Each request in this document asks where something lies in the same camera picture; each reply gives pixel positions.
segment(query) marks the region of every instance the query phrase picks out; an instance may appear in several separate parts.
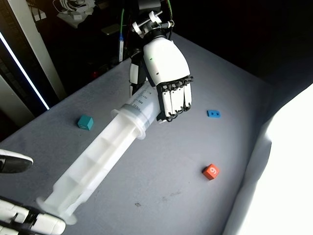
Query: red cube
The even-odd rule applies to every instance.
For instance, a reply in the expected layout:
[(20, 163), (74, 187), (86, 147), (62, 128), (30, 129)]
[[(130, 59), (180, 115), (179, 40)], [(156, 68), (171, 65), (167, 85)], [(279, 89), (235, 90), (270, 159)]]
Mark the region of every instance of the red cube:
[(219, 172), (220, 170), (216, 166), (211, 164), (203, 171), (203, 175), (205, 175), (206, 178), (208, 178), (209, 180), (214, 180)]

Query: gray table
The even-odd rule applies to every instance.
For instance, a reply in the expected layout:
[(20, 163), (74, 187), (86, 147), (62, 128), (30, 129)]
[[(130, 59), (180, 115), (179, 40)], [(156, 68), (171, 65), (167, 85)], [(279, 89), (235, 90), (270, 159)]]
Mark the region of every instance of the gray table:
[[(153, 123), (146, 139), (122, 156), (66, 235), (220, 234), (231, 211), (268, 102), (264, 82), (196, 44), (173, 35), (195, 78), (192, 109), (171, 123)], [(1, 175), (0, 194), (35, 206), (128, 99), (127, 60), (0, 143), (34, 159), (33, 167)], [(206, 111), (216, 109), (220, 119)], [(76, 122), (94, 118), (91, 131)], [(215, 164), (208, 181), (201, 170)]]

